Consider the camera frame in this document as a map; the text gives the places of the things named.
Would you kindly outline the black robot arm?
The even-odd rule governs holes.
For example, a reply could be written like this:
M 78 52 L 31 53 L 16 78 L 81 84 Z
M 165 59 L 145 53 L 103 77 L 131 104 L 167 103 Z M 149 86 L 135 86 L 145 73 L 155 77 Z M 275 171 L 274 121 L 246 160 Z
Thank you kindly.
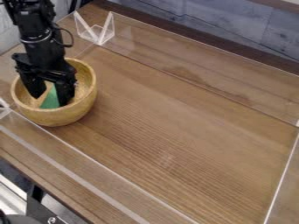
M 14 25 L 20 33 L 26 52 L 12 55 L 15 70 L 31 96 L 38 99 L 46 89 L 46 81 L 57 88 L 58 101 L 66 106 L 75 96 L 77 68 L 66 60 L 66 49 L 75 40 L 70 31 L 70 44 L 63 42 L 65 28 L 55 23 L 55 5 L 51 0 L 3 0 Z

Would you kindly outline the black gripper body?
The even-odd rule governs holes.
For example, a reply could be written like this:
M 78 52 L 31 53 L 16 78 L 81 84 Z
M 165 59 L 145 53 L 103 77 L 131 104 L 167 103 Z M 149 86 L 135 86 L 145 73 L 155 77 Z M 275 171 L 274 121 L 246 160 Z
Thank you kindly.
M 24 85 L 43 85 L 46 81 L 74 85 L 75 67 L 66 60 L 66 49 L 61 29 L 20 30 L 26 52 L 16 52 L 12 59 Z

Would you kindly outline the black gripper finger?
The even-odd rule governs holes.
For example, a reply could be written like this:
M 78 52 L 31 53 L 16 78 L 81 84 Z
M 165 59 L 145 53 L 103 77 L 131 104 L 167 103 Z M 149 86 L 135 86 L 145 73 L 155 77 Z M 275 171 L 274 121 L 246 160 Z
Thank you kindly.
M 20 72 L 20 78 L 31 96 L 38 99 L 47 90 L 45 80 L 38 76 L 37 73 L 26 72 Z
M 74 81 L 58 81 L 55 83 L 59 104 L 61 106 L 66 106 L 70 100 L 75 96 L 75 82 Z

